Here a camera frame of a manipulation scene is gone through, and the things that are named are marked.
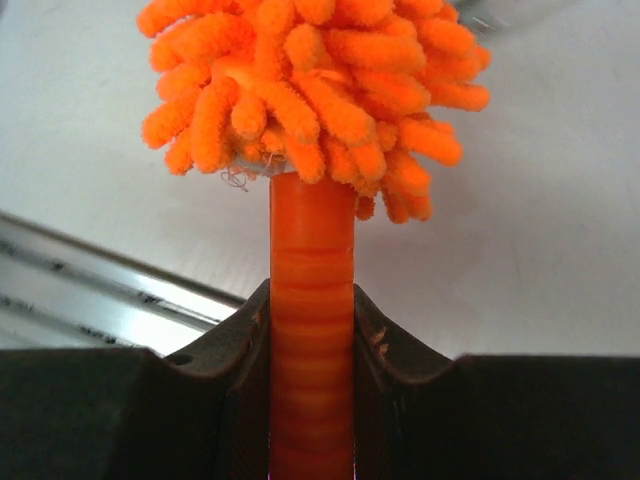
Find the orange microfiber duster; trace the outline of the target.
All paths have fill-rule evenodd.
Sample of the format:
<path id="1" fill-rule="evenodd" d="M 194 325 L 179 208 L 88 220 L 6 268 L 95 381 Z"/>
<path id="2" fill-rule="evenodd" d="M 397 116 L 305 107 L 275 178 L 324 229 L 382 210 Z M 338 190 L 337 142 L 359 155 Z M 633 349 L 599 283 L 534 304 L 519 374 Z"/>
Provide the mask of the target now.
<path id="1" fill-rule="evenodd" d="M 448 1 L 151 1 L 136 23 L 147 146 L 175 175 L 270 180 L 269 473 L 350 479 L 354 223 L 429 219 L 421 159 L 463 155 L 429 108 L 486 108 L 491 52 Z"/>

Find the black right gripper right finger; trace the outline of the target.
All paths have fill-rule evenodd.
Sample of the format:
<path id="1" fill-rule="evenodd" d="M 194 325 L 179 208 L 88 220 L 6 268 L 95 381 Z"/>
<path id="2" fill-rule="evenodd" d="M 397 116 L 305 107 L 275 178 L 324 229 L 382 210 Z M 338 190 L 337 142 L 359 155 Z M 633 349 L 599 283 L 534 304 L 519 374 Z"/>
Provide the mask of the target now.
<path id="1" fill-rule="evenodd" d="M 355 293 L 360 479 L 635 479 L 639 361 L 450 359 Z"/>

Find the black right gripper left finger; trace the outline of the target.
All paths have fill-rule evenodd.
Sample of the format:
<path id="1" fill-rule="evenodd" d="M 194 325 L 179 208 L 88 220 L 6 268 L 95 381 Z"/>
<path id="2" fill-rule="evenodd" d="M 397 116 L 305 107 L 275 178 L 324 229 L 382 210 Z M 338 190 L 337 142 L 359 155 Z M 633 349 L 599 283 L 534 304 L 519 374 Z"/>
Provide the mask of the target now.
<path id="1" fill-rule="evenodd" d="M 1 355 L 5 479 L 264 479 L 269 287 L 189 345 Z"/>

